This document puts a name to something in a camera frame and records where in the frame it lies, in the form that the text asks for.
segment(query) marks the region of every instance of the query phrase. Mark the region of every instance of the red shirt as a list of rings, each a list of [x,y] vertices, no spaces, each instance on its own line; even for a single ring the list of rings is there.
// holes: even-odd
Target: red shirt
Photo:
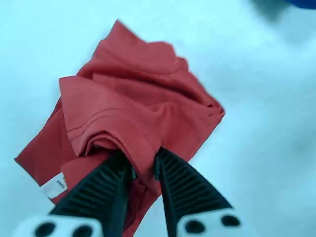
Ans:
[[[63,172],[70,190],[122,149],[139,175],[124,232],[130,237],[161,194],[155,153],[164,146],[188,161],[221,121],[223,108],[171,45],[145,43],[120,21],[77,75],[59,83],[61,97],[47,124],[15,160],[39,185]]]

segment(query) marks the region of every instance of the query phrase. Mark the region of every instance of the ridged rubber pad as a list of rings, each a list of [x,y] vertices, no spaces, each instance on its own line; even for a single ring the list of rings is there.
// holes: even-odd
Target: ridged rubber pad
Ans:
[[[118,152],[82,179],[50,214],[94,218],[104,236],[122,237],[131,180],[131,165]]]
[[[156,154],[155,178],[161,183],[169,237],[176,237],[182,216],[231,208],[203,176],[165,148]]]

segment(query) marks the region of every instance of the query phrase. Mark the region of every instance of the red t-shirt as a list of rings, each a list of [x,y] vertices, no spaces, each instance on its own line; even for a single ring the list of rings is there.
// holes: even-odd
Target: red t-shirt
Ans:
[[[164,146],[188,161],[221,121],[223,108],[171,45],[145,43],[120,21],[77,75],[59,83],[61,97],[47,124],[15,160],[39,185],[63,172],[70,190],[122,149],[139,176],[130,190],[124,232],[130,237],[161,194],[155,153]]]

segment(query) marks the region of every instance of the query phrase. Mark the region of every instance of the white label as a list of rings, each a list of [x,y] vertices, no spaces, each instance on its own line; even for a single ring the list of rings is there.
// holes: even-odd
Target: white label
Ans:
[[[53,199],[67,189],[64,174],[61,172],[40,187],[41,191],[49,198]]]

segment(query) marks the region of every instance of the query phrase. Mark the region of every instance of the red fabric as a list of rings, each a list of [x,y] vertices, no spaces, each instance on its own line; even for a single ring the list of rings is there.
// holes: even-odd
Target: red fabric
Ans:
[[[155,153],[164,146],[188,161],[224,111],[171,45],[145,43],[120,21],[77,75],[59,82],[56,108],[16,161],[39,185],[62,171],[70,190],[122,149],[139,175],[124,232],[130,237],[161,192]]]

